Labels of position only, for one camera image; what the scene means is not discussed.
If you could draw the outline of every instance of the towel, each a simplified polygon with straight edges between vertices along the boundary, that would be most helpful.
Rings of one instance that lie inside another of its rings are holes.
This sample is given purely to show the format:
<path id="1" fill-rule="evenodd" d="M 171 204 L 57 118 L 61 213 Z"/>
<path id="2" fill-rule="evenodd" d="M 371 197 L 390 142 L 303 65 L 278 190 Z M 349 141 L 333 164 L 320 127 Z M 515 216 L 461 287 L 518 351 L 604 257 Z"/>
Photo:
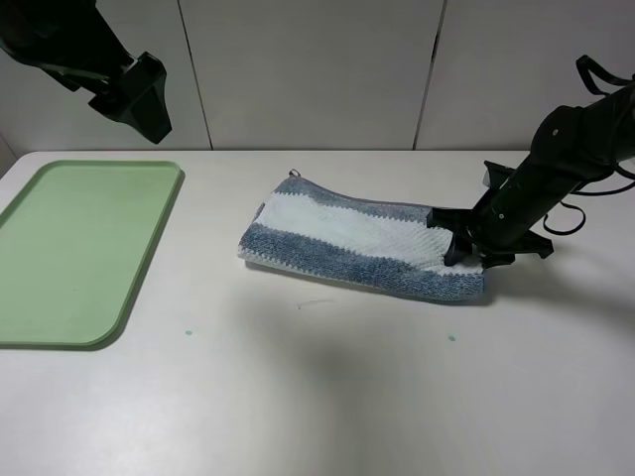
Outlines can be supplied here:
<path id="1" fill-rule="evenodd" d="M 451 232 L 429 228 L 431 208 L 364 200 L 292 171 L 260 205 L 238 256 L 325 281 L 410 298 L 466 300 L 483 293 L 477 257 L 448 267 Z"/>

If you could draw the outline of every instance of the plastic tray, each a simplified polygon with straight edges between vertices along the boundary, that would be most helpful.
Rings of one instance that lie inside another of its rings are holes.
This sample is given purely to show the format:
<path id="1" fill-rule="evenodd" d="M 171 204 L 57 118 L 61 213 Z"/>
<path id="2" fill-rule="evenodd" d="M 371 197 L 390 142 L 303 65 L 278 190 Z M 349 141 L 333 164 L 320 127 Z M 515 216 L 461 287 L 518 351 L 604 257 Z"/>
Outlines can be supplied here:
<path id="1" fill-rule="evenodd" d="M 0 214 L 0 346 L 116 339 L 184 176 L 169 162 L 39 169 Z"/>

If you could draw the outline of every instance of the white table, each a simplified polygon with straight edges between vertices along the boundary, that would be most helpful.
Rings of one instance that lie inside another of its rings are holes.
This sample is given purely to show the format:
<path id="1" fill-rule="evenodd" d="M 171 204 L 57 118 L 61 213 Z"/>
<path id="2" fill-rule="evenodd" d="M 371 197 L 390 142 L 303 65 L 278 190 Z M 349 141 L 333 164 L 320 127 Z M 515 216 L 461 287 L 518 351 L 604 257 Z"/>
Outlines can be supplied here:
<path id="1" fill-rule="evenodd" d="M 483 160 L 524 157 L 21 159 L 0 180 L 0 208 L 59 159 L 169 160 L 186 180 L 119 340 L 95 352 L 0 351 L 0 474 L 634 474 L 635 194 L 570 200 L 586 226 L 554 237 L 546 261 L 489 270 L 487 296 L 469 305 L 329 287 L 235 257 L 291 168 L 350 195 L 470 207 Z M 552 218 L 567 228 L 578 216 Z"/>

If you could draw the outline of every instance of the black cable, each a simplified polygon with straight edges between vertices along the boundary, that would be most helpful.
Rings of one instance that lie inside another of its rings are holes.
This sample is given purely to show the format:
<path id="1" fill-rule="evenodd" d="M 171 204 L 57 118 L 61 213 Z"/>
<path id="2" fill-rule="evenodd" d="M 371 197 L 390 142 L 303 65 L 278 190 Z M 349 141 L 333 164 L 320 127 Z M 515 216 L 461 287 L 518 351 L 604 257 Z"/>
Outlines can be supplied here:
<path id="1" fill-rule="evenodd" d="M 553 228 L 550 228 L 547 225 L 547 220 L 549 218 L 549 213 L 548 213 L 545 215 L 545 218 L 543 218 L 543 228 L 545 228 L 546 231 L 549 231 L 553 235 L 558 235 L 558 236 L 573 235 L 575 232 L 579 231 L 582 228 L 582 226 L 584 226 L 584 223 L 586 223 L 586 213 L 584 213 L 584 210 L 582 210 L 579 206 L 571 205 L 569 203 L 564 203 L 563 201 L 560 202 L 560 205 L 562 205 L 564 208 L 569 208 L 571 210 L 579 211 L 582 214 L 582 221 L 579 223 L 578 226 L 576 226 L 575 228 L 571 230 L 567 230 L 567 231 L 554 230 Z"/>
<path id="2" fill-rule="evenodd" d="M 622 191 L 630 190 L 635 187 L 635 181 L 632 181 L 626 186 L 622 186 L 621 188 L 616 188 L 615 190 L 603 190 L 603 191 L 572 191 L 571 195 L 579 195 L 579 196 L 606 196 L 606 195 L 616 195 L 617 193 L 621 193 Z"/>

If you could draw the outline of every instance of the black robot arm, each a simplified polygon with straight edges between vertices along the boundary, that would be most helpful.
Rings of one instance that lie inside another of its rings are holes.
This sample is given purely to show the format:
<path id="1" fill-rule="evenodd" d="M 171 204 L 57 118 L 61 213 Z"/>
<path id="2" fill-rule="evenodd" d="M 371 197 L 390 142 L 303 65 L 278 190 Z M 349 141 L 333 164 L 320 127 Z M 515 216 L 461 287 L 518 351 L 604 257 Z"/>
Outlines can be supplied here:
<path id="1" fill-rule="evenodd" d="M 519 253 L 553 253 L 551 240 L 530 228 L 568 194 L 610 194 L 635 187 L 635 181 L 610 192 L 580 191 L 614 172 L 635 179 L 618 163 L 635 156 L 635 82 L 605 71 L 589 57 L 577 68 L 590 92 L 605 97 L 587 107 L 560 106 L 540 125 L 527 159 L 513 170 L 485 163 L 489 190 L 471 210 L 434 208 L 429 226 L 453 232 L 445 263 L 451 266 L 475 251 L 483 266 L 508 265 Z M 612 94 L 595 86 L 591 73 L 613 85 Z"/>
<path id="2" fill-rule="evenodd" d="M 132 57 L 95 0 L 0 0 L 0 48 L 71 91 L 93 92 L 93 109 L 155 144 L 172 130 L 164 66 L 148 53 Z"/>

